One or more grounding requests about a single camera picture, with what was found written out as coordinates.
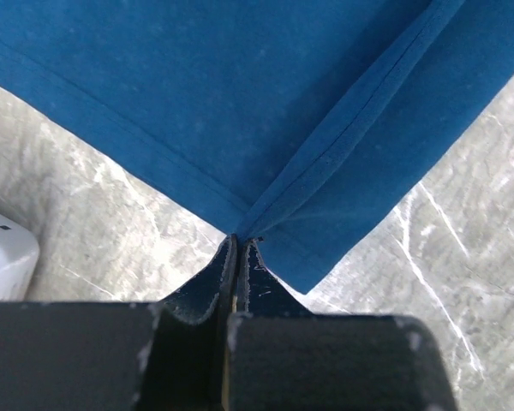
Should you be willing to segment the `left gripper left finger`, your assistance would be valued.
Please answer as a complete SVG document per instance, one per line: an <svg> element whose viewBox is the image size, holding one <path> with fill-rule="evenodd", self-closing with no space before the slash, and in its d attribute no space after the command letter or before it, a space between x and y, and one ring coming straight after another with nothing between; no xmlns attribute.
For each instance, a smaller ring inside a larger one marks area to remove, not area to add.
<svg viewBox="0 0 514 411"><path fill-rule="evenodd" d="M0 410L219 410L238 241L161 301L0 302Z"/></svg>

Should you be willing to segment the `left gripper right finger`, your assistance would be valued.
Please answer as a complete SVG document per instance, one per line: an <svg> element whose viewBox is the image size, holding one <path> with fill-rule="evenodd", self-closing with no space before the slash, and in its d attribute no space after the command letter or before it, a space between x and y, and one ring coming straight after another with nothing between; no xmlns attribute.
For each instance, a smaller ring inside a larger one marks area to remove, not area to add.
<svg viewBox="0 0 514 411"><path fill-rule="evenodd" d="M230 410L457 408L419 319L312 313L269 272L255 241L240 258L227 352Z"/></svg>

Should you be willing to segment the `blue t shirt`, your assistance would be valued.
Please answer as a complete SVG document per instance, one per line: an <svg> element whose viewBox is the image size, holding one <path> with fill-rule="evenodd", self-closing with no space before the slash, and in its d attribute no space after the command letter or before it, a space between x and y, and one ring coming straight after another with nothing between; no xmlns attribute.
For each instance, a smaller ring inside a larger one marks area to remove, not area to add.
<svg viewBox="0 0 514 411"><path fill-rule="evenodd" d="M514 75L514 1L0 1L0 86L306 292Z"/></svg>

